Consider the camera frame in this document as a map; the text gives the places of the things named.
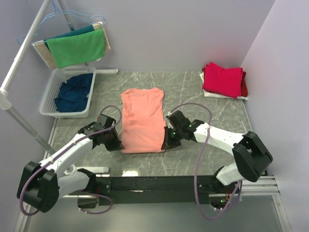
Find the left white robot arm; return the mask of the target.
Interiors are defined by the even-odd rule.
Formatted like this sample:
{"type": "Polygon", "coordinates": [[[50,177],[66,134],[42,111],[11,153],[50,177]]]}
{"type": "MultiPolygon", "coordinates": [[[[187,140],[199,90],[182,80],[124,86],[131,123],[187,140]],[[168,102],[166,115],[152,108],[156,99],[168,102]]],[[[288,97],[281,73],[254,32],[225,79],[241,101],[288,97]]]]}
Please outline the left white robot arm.
{"type": "Polygon", "coordinates": [[[82,127],[73,139],[50,157],[35,163],[29,162],[23,169],[17,198],[21,212],[33,216],[51,210],[59,198],[76,191],[113,201],[97,192],[96,175],[84,168],[64,176],[82,155],[104,145],[108,151],[123,149],[115,127],[120,123],[107,115],[100,114],[97,121],[82,127]]]}

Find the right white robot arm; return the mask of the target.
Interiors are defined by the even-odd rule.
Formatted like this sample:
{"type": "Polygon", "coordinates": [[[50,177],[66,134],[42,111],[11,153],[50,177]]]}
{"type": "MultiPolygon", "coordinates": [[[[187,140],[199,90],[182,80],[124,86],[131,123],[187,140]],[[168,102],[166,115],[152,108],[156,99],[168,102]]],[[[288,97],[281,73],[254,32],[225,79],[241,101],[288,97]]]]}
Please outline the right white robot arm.
{"type": "Polygon", "coordinates": [[[213,175],[197,177],[199,192],[223,193],[240,180],[258,188],[274,185],[274,180],[264,176],[273,157],[256,133],[235,133],[198,119],[190,121],[179,110],[170,113],[167,120],[169,124],[165,126],[163,150],[178,147],[182,140],[188,140],[207,143],[234,158],[232,164],[219,168],[213,175]]]}

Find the salmon pink t shirt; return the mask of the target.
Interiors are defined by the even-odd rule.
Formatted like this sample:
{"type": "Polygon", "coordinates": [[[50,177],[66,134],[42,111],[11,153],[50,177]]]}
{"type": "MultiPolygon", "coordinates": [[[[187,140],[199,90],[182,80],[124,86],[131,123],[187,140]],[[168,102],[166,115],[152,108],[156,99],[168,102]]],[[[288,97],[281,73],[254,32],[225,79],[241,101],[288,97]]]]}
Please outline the salmon pink t shirt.
{"type": "Polygon", "coordinates": [[[162,152],[166,122],[164,91],[131,88],[121,94],[123,103],[121,142],[125,154],[162,152]]]}

